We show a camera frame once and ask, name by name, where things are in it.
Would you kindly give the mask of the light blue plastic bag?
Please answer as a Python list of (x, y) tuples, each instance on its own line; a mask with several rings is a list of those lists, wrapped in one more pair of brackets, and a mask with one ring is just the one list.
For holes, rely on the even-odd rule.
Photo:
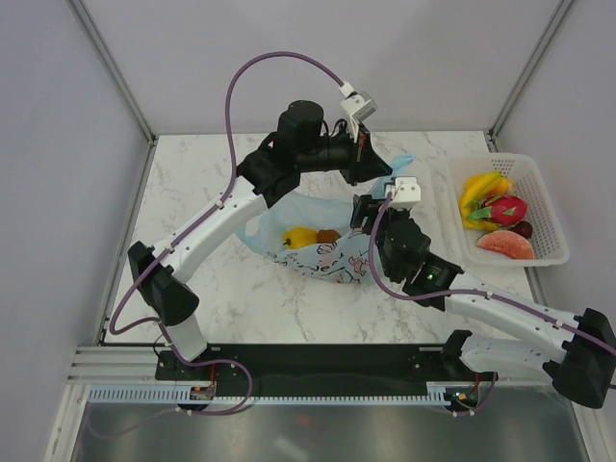
[(371, 282), (369, 236), (349, 227), (353, 205), (290, 192), (236, 235), (252, 252), (301, 275)]

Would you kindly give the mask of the yellow fake banana bunch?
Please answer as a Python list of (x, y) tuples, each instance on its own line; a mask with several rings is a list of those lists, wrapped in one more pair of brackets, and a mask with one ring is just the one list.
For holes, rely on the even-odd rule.
[(502, 176), (498, 171), (492, 171), (480, 175), (471, 186), (463, 191), (458, 199), (458, 210), (464, 228), (486, 232), (493, 232), (498, 229), (497, 225), (494, 223), (469, 219), (469, 216), (473, 211), (474, 204), (485, 197), (489, 191), (493, 190), (501, 179)]

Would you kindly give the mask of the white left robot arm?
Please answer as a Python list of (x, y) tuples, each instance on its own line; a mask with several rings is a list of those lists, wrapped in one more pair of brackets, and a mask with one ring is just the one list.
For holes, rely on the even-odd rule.
[(292, 102), (275, 131), (237, 165), (232, 186), (219, 199), (156, 244), (137, 242), (129, 248), (134, 284), (179, 352), (176, 365), (187, 378), (202, 378), (211, 366), (195, 315), (199, 298), (188, 286), (209, 255), (297, 188), (304, 173), (337, 170), (351, 186), (391, 174), (364, 124), (375, 103), (365, 93), (354, 93), (341, 107), (345, 116), (328, 134), (319, 104)]

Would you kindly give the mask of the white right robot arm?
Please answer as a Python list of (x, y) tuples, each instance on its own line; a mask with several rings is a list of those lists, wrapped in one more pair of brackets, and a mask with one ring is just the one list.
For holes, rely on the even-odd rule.
[(440, 356), (451, 379), (470, 372), (531, 376), (563, 397), (603, 407), (614, 386), (615, 332), (603, 313), (552, 309), (491, 287), (430, 250), (431, 240), (391, 196), (355, 196), (350, 226), (369, 236), (369, 267), (387, 295), (488, 324), (509, 335), (494, 341), (453, 332)]

